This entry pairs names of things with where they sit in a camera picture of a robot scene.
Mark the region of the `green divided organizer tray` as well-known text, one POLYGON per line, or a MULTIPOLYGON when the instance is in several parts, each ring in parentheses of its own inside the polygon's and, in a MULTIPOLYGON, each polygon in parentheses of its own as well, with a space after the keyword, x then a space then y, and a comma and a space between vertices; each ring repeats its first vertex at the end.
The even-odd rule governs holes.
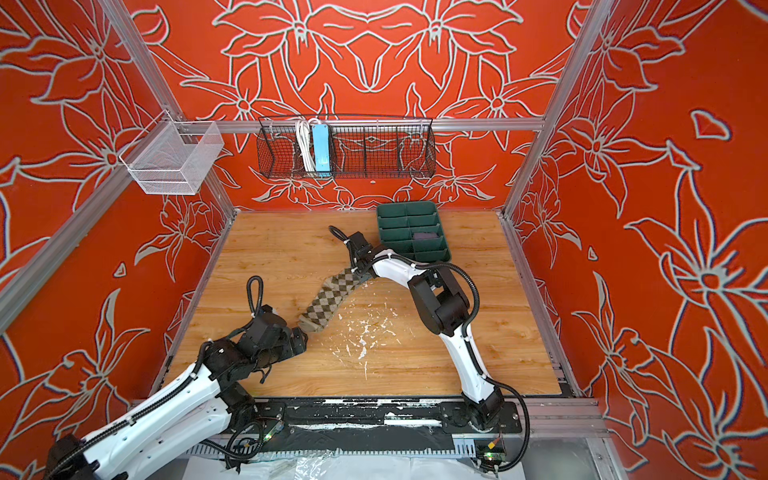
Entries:
POLYGON ((436 204, 409 201, 381 204, 376 208, 380 241, 394 252, 419 263, 448 262, 451 252, 436 204), (440 242, 414 242, 414 232, 437 232, 440 242))

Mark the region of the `purple teal yellow sock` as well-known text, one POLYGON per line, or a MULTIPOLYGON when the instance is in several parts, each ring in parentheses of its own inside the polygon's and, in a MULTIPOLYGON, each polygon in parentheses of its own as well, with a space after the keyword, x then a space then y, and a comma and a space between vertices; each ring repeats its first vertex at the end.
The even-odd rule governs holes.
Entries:
POLYGON ((440 242, 443 238, 442 235, 440 235, 437 232, 414 232, 413 233, 413 241, 414 242, 440 242))

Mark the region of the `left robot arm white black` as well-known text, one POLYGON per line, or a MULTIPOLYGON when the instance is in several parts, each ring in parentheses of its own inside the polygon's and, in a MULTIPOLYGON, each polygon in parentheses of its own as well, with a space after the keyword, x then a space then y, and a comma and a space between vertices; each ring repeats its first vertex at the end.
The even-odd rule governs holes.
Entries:
POLYGON ((83 438, 58 440, 45 478, 146 479, 215 435, 263 429, 270 420, 242 381, 254 373, 267 378, 275 364, 304 353, 308 340, 264 304, 263 294, 263 279, 251 276, 245 325, 204 342, 182 374, 117 420, 83 438))

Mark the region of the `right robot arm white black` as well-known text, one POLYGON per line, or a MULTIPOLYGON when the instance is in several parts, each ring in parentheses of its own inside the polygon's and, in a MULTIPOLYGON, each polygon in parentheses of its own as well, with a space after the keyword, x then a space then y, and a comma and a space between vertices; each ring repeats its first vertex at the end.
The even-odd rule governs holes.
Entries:
POLYGON ((471 325, 480 310, 479 290, 469 274, 450 262, 424 263, 383 246, 374 247, 360 232, 345 234, 331 225, 330 233, 346 247, 351 272, 393 281, 411 294, 425 327, 445 345, 459 376, 468 423, 476 430, 494 428, 506 405, 506 394, 522 412, 522 443, 509 460, 489 448, 474 461, 478 469, 495 475, 514 469, 530 445, 530 413, 523 396, 490 375, 474 340, 471 325))

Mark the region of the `olive argyle patterned sock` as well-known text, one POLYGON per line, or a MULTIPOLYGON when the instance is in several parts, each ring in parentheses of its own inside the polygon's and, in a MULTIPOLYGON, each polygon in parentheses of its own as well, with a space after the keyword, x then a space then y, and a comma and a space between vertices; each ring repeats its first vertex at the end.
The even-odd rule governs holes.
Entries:
POLYGON ((347 297, 371 279, 371 274, 361 275, 351 268, 328 277, 310 306, 299 316, 299 328, 307 334, 323 331, 347 297))

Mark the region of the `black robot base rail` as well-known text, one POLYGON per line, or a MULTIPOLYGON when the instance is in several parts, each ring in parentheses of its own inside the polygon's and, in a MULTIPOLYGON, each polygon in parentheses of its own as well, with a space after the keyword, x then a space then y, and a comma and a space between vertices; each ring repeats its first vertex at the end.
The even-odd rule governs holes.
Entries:
POLYGON ((529 436, 515 401, 481 424, 461 397, 274 397, 235 410, 213 438, 238 453, 473 457, 487 448, 513 453, 529 436))

